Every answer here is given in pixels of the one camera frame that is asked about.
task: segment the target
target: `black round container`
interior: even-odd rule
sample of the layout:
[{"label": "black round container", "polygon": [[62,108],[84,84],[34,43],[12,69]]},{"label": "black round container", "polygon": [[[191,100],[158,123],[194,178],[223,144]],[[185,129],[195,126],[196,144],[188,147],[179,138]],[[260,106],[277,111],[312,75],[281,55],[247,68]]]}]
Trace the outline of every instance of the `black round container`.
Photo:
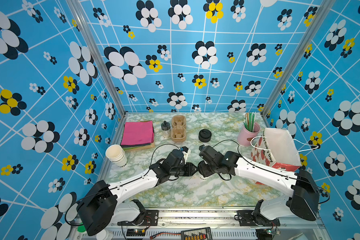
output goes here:
[{"label": "black round container", "polygon": [[202,142],[209,142],[211,140],[212,133],[208,129],[202,129],[199,132],[199,140]]}]

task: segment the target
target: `salt shaker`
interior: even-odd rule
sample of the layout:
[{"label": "salt shaker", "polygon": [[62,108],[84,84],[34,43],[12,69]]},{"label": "salt shaker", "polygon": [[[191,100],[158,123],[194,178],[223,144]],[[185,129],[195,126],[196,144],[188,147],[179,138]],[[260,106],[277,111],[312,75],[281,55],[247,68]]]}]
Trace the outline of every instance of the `salt shaker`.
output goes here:
[{"label": "salt shaker", "polygon": [[169,124],[169,122],[164,121],[161,124],[161,132],[162,132],[164,138],[171,137],[171,125]]}]

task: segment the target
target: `paper cup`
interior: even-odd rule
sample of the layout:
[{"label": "paper cup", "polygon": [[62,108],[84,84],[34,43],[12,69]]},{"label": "paper cup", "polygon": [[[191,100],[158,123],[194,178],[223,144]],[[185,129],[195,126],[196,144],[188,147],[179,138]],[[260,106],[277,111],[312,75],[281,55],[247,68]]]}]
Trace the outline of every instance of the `paper cup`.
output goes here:
[{"label": "paper cup", "polygon": [[237,136],[237,141],[243,146],[250,146],[252,138],[256,137],[260,132],[259,123],[255,122],[253,127],[254,132],[250,132],[244,126],[241,128],[239,135]]},{"label": "paper cup", "polygon": [[125,167],[128,163],[125,151],[117,144],[111,145],[107,148],[106,157],[119,167]]}]

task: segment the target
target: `pen holder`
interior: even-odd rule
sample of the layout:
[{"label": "pen holder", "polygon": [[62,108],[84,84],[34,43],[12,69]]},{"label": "pen holder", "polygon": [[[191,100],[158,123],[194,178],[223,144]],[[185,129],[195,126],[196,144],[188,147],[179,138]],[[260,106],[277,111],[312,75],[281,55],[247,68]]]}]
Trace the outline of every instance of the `pen holder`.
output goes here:
[{"label": "pen holder", "polygon": [[240,143],[240,145],[243,145],[243,146],[250,146],[252,138],[256,137],[257,134],[260,132],[259,123],[257,123],[257,122],[254,123],[253,130],[254,130],[254,132],[250,132],[243,125],[239,135],[237,136],[238,143]]}]

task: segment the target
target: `white plastic bag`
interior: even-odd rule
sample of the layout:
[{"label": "white plastic bag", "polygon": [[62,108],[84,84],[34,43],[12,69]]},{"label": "white plastic bag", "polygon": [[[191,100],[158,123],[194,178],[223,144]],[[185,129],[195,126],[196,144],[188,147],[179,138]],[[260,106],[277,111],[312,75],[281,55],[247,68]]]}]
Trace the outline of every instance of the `white plastic bag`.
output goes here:
[{"label": "white plastic bag", "polygon": [[295,171],[301,166],[299,152],[311,148],[298,151],[294,141],[298,140],[293,139],[288,130],[267,127],[263,136],[254,137],[251,141],[252,160],[273,168]]}]

